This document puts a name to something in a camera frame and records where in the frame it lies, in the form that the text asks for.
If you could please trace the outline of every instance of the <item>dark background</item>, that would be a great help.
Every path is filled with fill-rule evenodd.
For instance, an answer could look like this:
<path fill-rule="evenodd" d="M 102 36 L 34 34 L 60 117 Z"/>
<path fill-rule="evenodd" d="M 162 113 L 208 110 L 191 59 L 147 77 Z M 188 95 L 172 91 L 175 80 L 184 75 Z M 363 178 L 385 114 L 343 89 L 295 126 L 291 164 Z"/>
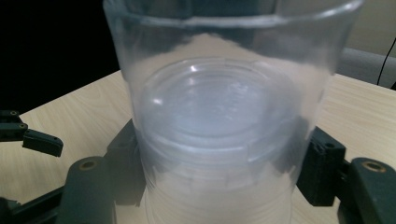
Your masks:
<path fill-rule="evenodd" d="M 0 109 L 24 113 L 118 70 L 102 1 L 0 0 Z"/>

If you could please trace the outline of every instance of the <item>black cable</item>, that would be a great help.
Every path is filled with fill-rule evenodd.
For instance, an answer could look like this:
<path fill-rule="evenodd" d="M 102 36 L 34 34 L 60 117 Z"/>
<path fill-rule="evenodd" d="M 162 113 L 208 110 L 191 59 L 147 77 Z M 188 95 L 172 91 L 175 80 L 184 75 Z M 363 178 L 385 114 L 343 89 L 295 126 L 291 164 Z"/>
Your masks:
<path fill-rule="evenodd" d="M 387 57 L 385 57 L 385 60 L 384 60 L 384 62 L 382 63 L 381 71 L 379 72 L 378 80 L 376 81 L 376 85 L 377 85 L 377 86 L 379 85 L 379 79 L 380 79 L 381 76 L 382 76 L 382 71 L 384 70 L 385 63 L 387 62 L 387 58 L 388 58 L 390 52 L 392 51 L 393 46 L 395 45 L 395 42 L 396 42 L 396 37 L 395 37 L 395 39 L 393 40 L 393 44 L 392 44 L 392 46 L 390 47 L 390 49 L 389 49 L 389 51 L 388 51 Z"/>

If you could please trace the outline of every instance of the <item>metal screw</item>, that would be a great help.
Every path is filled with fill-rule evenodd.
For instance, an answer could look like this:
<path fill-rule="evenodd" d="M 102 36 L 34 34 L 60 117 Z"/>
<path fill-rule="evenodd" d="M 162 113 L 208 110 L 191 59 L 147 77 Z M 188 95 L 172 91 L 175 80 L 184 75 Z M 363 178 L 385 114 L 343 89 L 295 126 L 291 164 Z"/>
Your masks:
<path fill-rule="evenodd" d="M 361 163 L 364 168 L 373 172 L 385 173 L 387 169 L 376 161 L 364 161 Z"/>
<path fill-rule="evenodd" d="M 79 165 L 78 168 L 81 171 L 88 171 L 93 169 L 97 164 L 97 161 L 84 161 L 82 164 Z"/>

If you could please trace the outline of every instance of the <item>light wooden surface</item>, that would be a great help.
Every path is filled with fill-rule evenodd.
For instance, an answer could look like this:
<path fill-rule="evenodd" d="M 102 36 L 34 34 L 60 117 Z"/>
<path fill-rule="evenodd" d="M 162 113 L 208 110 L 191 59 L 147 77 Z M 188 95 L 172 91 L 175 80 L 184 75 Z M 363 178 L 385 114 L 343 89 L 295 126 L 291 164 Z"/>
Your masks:
<path fill-rule="evenodd" d="M 130 119 L 120 72 L 109 75 L 21 115 L 29 128 L 60 137 L 64 151 L 55 158 L 0 143 L 0 196 L 26 203 L 64 184 L 73 162 L 103 156 L 106 147 Z M 346 158 L 369 157 L 396 167 L 396 91 L 356 79 L 335 76 L 318 126 L 347 147 Z M 295 223 L 338 223 L 333 207 L 309 205 L 296 189 Z M 141 207 L 118 207 L 119 223 L 146 224 Z"/>

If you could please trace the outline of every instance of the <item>clear plastic cup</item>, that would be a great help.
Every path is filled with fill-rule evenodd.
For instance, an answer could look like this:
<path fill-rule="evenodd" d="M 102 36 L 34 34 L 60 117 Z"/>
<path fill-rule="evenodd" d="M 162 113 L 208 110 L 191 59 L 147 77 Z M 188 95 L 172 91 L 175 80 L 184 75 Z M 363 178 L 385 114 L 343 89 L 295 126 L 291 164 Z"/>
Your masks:
<path fill-rule="evenodd" d="M 151 224 L 290 223 L 307 144 L 361 4 L 104 2 Z"/>

